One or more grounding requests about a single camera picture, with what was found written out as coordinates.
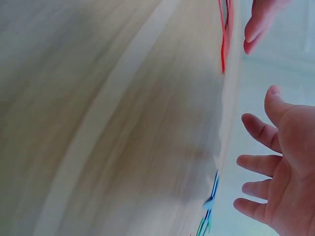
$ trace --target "light wood grain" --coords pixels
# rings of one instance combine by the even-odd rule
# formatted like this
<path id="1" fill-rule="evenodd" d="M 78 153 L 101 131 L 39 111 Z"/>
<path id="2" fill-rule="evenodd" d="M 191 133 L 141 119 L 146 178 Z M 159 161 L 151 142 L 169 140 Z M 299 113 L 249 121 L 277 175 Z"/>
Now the light wood grain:
<path id="1" fill-rule="evenodd" d="M 0 235 L 195 233 L 238 85 L 218 2 L 7 0 L 0 22 Z"/>

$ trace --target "wooden board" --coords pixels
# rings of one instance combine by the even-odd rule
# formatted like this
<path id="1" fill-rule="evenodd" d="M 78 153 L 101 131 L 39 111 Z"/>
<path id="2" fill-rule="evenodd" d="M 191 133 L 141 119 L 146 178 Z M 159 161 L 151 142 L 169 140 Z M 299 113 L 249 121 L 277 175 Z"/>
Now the wooden board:
<path id="1" fill-rule="evenodd" d="M 195 233 L 236 102 L 221 40 L 216 0 L 0 3 L 0 235 Z"/>

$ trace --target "fingernail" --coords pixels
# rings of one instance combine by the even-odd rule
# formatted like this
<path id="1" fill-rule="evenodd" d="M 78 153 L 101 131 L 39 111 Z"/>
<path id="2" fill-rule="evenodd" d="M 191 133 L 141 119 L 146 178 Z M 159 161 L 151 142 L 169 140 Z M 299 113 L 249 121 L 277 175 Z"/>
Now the fingernail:
<path id="1" fill-rule="evenodd" d="M 270 93 L 274 96 L 278 96 L 278 97 L 281 97 L 282 98 L 282 91 L 281 89 L 276 86 L 276 85 L 273 85 L 270 87 Z"/>

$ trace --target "hand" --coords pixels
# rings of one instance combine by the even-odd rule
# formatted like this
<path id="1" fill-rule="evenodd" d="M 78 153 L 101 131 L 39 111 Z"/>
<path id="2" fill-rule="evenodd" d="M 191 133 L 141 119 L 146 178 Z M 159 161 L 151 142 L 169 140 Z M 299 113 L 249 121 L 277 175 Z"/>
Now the hand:
<path id="1" fill-rule="evenodd" d="M 270 30 L 277 14 L 291 0 L 253 0 L 252 17 L 245 27 L 245 53 L 250 54 Z"/>
<path id="2" fill-rule="evenodd" d="M 271 178 L 242 187 L 245 194 L 267 203 L 239 198 L 234 207 L 282 236 L 314 236 L 315 107 L 285 103 L 280 89 L 272 86 L 265 111 L 276 127 L 251 114 L 244 114 L 242 121 L 253 138 L 282 156 L 241 155 L 237 164 Z"/>

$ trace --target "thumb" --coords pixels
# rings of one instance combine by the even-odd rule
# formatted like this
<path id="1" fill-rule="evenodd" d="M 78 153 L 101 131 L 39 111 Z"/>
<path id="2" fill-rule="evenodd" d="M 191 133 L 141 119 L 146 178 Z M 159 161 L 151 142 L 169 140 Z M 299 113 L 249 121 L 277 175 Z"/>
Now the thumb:
<path id="1" fill-rule="evenodd" d="M 282 99 L 282 92 L 278 86 L 271 86 L 265 97 L 265 112 L 270 121 L 276 126 L 279 126 L 281 118 L 294 105 L 288 104 Z"/>

